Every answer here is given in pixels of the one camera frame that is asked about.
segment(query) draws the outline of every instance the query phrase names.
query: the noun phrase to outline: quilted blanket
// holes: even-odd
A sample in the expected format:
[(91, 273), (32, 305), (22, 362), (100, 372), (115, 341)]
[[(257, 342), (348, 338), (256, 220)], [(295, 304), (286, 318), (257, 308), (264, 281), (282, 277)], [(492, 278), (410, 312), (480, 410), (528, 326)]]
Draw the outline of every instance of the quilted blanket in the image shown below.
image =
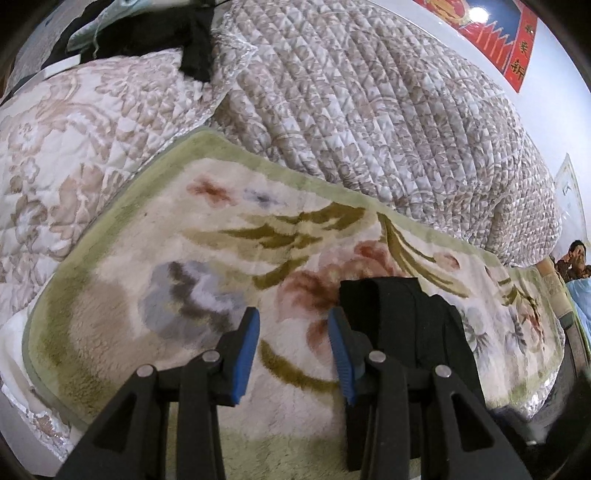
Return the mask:
[(39, 292), (122, 183), (208, 120), (254, 48), (215, 33), (212, 81), (180, 50), (60, 73), (0, 109), (0, 326)]
[(553, 181), (513, 105), (425, 31), (362, 0), (236, 0), (224, 27), (258, 47), (213, 117), (227, 138), (504, 264), (553, 249)]

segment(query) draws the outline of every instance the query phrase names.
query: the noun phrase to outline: blue gripper pad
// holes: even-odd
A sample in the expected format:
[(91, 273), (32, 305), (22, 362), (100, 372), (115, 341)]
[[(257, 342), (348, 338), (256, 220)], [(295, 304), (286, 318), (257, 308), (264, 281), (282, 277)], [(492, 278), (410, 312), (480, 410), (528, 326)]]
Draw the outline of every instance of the blue gripper pad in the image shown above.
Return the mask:
[(242, 346), (236, 356), (232, 373), (232, 391), (230, 397), (238, 405), (246, 393), (246, 386), (251, 375), (252, 362), (255, 358), (256, 345), (261, 331), (261, 317), (254, 307), (248, 307), (242, 318), (239, 330), (242, 330)]
[(340, 389), (347, 403), (354, 405), (356, 401), (355, 381), (365, 373), (363, 357), (352, 351), (355, 348), (353, 332), (345, 314), (341, 309), (330, 309), (329, 339), (339, 376)]

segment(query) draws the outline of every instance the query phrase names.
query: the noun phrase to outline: red banner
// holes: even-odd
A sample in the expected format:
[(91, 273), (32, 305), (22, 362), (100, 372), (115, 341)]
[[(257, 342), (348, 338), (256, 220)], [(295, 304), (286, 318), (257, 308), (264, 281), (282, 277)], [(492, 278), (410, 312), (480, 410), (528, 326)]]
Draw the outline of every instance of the red banner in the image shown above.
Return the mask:
[(523, 5), (519, 30), (517, 31), (515, 44), (513, 45), (509, 63), (504, 74), (504, 77), (516, 92), (521, 90), (525, 71), (530, 64), (531, 49), (534, 46), (535, 31), (537, 28), (538, 18), (529, 8)]
[(458, 30), (519, 92), (538, 25), (535, 14), (520, 0), (414, 1)]

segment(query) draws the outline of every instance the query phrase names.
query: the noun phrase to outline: comforter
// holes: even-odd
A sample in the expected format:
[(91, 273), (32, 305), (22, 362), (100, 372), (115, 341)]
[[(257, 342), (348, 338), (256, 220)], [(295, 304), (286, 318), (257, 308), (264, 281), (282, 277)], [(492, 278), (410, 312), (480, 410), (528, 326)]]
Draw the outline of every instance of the comforter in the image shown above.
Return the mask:
[(213, 116), (227, 138), (504, 264), (553, 249), (553, 180), (513, 105), (425, 31), (361, 0), (236, 1), (223, 26), (258, 48)]

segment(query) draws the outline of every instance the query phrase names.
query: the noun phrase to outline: pink floral pattern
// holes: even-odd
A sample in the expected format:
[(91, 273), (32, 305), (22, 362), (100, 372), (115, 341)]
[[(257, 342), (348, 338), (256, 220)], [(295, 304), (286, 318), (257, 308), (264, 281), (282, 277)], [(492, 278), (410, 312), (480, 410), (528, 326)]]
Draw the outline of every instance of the pink floral pattern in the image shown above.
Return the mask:
[(352, 251), (337, 248), (322, 252), (317, 270), (297, 270), (281, 283), (277, 294), (280, 319), (308, 320), (308, 347), (328, 365), (332, 362), (332, 353), (326, 318), (328, 311), (339, 304), (341, 281), (405, 276), (388, 247), (378, 241), (359, 242)]

